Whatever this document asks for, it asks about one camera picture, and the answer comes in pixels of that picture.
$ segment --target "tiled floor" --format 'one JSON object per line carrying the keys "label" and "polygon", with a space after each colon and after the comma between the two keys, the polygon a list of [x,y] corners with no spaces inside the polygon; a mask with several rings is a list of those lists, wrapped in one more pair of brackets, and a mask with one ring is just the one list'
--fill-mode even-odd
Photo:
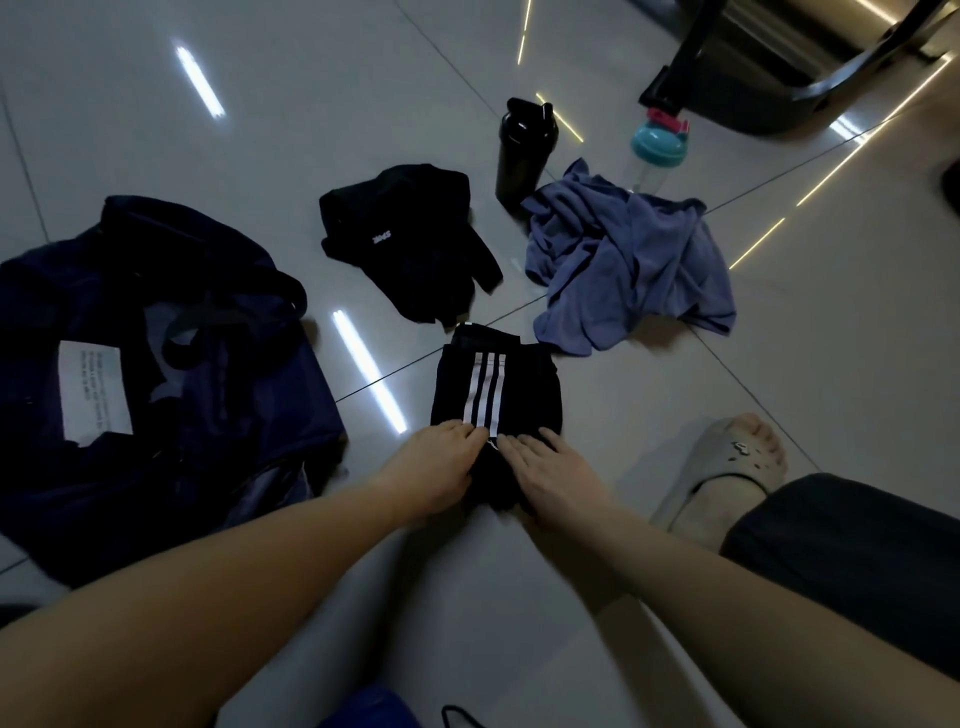
{"label": "tiled floor", "polygon": [[[478,292],[471,318],[532,340],[540,290],[492,194],[506,99],[543,95],[583,139],[562,129],[545,182],[578,156],[616,180],[636,97],[676,45],[628,0],[8,4],[0,254],[88,227],[112,193],[185,203],[260,242],[307,288],[350,435],[332,485],[343,487],[406,433],[378,409],[331,314],[355,324],[412,429],[428,421],[449,334],[400,318],[359,271],[324,256],[317,198],[401,162],[467,172],[474,227],[506,278]],[[179,47],[224,115],[188,83]],[[844,109],[847,128],[874,130],[849,140],[831,128],[760,139],[692,119],[690,157],[661,192],[704,199],[738,261],[733,336],[645,329],[558,360],[564,434],[618,497],[651,513],[703,426],[753,409],[785,436],[792,475],[829,470],[960,516],[960,220],[936,188],[960,157],[958,87],[960,62],[905,59]],[[0,597],[62,594],[22,559],[0,541]],[[496,726],[737,725],[658,625],[593,586],[579,598],[515,522],[490,513],[396,534],[221,725],[316,724],[369,668],[369,637],[385,623],[390,646],[374,661],[427,726],[447,702]]]}

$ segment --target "slide sandal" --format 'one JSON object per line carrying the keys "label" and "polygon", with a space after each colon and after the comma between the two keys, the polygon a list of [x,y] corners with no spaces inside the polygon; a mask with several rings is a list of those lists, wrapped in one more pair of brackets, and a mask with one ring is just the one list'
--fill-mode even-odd
{"label": "slide sandal", "polygon": [[707,428],[687,459],[677,482],[667,493],[650,523],[664,530],[708,480],[737,475],[753,481],[768,496],[783,484],[786,463],[777,463],[767,444],[734,418]]}

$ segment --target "forearm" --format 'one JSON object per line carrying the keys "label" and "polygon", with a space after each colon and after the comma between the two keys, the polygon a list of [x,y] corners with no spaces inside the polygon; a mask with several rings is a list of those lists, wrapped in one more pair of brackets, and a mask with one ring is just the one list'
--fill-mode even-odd
{"label": "forearm", "polygon": [[748,725],[947,726],[960,715],[946,676],[626,510],[595,508],[568,530],[662,619]]}
{"label": "forearm", "polygon": [[0,632],[0,722],[203,725],[400,525],[392,493],[282,509],[15,623]]}

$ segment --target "black shaker bottle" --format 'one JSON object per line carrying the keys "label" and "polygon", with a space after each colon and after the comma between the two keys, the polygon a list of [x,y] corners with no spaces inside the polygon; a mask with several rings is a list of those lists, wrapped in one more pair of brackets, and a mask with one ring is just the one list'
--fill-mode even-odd
{"label": "black shaker bottle", "polygon": [[541,106],[517,98],[507,102],[507,113],[500,122],[496,199],[509,211],[517,211],[523,199],[537,189],[558,134],[552,104]]}

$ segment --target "gray towel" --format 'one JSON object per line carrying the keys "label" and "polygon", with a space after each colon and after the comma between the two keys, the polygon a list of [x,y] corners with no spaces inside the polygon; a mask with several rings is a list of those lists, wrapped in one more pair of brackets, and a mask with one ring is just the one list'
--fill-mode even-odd
{"label": "gray towel", "polygon": [[727,264],[699,200],[669,202],[592,176],[577,159],[523,201],[532,213],[527,276],[547,286],[534,321],[544,344],[589,356],[625,339],[649,313],[729,334]]}

